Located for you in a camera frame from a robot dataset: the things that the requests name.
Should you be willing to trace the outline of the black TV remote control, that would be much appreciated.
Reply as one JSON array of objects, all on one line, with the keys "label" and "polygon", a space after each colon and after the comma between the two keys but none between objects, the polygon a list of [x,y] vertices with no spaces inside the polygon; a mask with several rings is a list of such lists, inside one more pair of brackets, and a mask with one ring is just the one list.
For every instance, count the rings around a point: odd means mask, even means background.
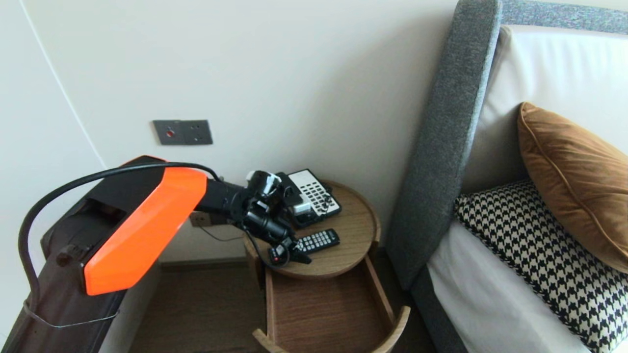
[{"label": "black TV remote control", "polygon": [[[299,249],[310,256],[315,252],[327,250],[328,248],[338,246],[339,244],[339,235],[337,234],[336,230],[330,228],[300,238]],[[271,247],[268,250],[269,259],[272,266],[285,266],[285,251],[286,249],[282,248],[282,243],[275,247]]]}]

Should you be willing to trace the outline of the round wooden bedside table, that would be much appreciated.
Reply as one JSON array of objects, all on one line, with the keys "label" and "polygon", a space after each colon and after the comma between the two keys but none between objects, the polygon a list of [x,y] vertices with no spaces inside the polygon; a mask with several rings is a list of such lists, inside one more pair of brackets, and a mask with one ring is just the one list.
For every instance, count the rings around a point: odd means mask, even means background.
[{"label": "round wooden bedside table", "polygon": [[391,353],[411,308],[394,311],[369,258],[336,277],[296,279],[265,270],[258,353]]}]

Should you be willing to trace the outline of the black desk telephone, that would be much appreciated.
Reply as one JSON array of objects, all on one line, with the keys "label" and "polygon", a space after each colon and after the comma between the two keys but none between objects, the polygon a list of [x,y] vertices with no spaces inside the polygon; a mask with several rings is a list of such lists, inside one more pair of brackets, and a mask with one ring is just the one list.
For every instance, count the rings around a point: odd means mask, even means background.
[{"label": "black desk telephone", "polygon": [[[283,196],[287,206],[287,216],[297,229],[305,228],[341,213],[342,206],[332,193],[332,188],[317,178],[310,169],[303,169],[292,174],[277,172],[281,180]],[[291,206],[310,201],[313,212],[294,217]]]}]

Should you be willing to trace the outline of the brown wooden baseboard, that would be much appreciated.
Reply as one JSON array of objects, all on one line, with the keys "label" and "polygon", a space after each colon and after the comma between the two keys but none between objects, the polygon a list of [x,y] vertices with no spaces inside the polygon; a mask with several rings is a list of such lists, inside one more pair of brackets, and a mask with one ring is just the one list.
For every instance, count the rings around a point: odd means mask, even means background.
[{"label": "brown wooden baseboard", "polygon": [[163,272],[187,272],[187,271],[209,271],[226,270],[231,268],[249,268],[248,261],[244,257],[224,258],[224,259],[200,259],[161,262],[160,268]]}]

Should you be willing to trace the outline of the black white houndstooth pillow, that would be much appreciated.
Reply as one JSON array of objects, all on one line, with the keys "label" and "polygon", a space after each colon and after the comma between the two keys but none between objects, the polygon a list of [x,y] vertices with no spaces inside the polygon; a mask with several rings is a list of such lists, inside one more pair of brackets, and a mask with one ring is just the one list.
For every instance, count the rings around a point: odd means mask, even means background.
[{"label": "black white houndstooth pillow", "polygon": [[628,348],[628,274],[579,244],[531,179],[459,195],[454,214],[590,353]]}]

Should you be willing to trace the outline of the brown velvet pillow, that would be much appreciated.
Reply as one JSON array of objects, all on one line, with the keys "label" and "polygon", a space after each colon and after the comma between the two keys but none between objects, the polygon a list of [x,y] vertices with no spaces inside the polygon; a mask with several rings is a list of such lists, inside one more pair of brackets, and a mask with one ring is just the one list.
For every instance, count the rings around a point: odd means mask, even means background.
[{"label": "brown velvet pillow", "polygon": [[571,236],[628,274],[628,155],[581,125],[533,103],[518,108],[527,174]]}]

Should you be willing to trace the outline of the white headboard cushion panel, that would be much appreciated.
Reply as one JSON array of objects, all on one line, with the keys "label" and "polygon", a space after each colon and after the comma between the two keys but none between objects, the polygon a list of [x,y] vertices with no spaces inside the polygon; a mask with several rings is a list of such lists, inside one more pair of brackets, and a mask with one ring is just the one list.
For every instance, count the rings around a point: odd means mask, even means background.
[{"label": "white headboard cushion panel", "polygon": [[628,34],[501,26],[464,194],[527,177],[517,128],[522,102],[570,119],[628,155]]}]

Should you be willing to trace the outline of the grey switch plate red button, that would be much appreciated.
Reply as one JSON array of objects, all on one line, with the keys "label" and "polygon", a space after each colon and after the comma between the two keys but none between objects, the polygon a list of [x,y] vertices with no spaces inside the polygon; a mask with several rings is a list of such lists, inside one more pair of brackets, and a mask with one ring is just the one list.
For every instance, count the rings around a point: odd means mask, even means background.
[{"label": "grey switch plate red button", "polygon": [[179,119],[155,119],[151,121],[158,143],[163,146],[182,146],[185,144]]}]

